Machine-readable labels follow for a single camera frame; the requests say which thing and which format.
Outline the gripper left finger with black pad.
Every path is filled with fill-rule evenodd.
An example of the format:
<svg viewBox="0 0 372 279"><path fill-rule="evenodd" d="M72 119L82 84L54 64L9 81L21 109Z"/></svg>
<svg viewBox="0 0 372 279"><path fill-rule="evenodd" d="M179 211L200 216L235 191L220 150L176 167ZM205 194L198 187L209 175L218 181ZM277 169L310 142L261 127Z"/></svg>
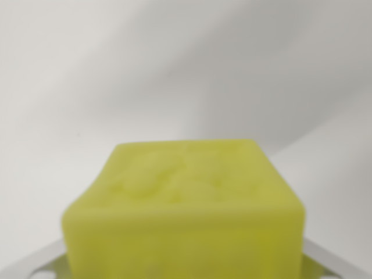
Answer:
<svg viewBox="0 0 372 279"><path fill-rule="evenodd" d="M1 278L72 278L65 243L59 239L12 263Z"/></svg>

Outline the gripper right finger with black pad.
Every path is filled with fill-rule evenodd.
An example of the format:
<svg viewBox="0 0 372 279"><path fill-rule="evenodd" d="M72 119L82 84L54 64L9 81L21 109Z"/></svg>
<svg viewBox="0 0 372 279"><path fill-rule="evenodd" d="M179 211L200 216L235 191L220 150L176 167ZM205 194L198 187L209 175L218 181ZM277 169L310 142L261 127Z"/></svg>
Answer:
<svg viewBox="0 0 372 279"><path fill-rule="evenodd" d="M370 273L324 249L308 238L303 240L303 253L339 278L371 279Z"/></svg>

